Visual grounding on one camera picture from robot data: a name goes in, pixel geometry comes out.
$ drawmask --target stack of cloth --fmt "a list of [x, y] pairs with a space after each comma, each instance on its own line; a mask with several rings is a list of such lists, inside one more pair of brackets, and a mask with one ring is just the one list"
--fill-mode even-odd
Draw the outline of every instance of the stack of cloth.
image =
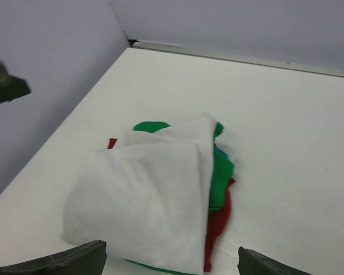
[[210, 272], [229, 219], [233, 164], [209, 115], [139, 123], [91, 154], [64, 206], [64, 239], [107, 242], [109, 257], [172, 274]]

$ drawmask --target tabletop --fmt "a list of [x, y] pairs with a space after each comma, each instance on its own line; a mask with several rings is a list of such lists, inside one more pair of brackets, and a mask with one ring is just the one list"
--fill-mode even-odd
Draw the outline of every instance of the tabletop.
[[[140, 121], [203, 112], [225, 126], [216, 142], [236, 165], [212, 274], [238, 274], [239, 246], [344, 274], [344, 78], [132, 48], [0, 195], [0, 266], [72, 247], [62, 208], [90, 151]], [[136, 273], [158, 274], [117, 260], [103, 272]]]

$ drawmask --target gray wall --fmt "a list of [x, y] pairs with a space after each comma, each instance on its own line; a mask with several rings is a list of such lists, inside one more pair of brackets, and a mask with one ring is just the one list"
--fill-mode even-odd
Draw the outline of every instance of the gray wall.
[[344, 69], [344, 0], [111, 0], [130, 38]]
[[0, 0], [0, 59], [32, 88], [0, 105], [0, 192], [126, 47], [107, 0]]

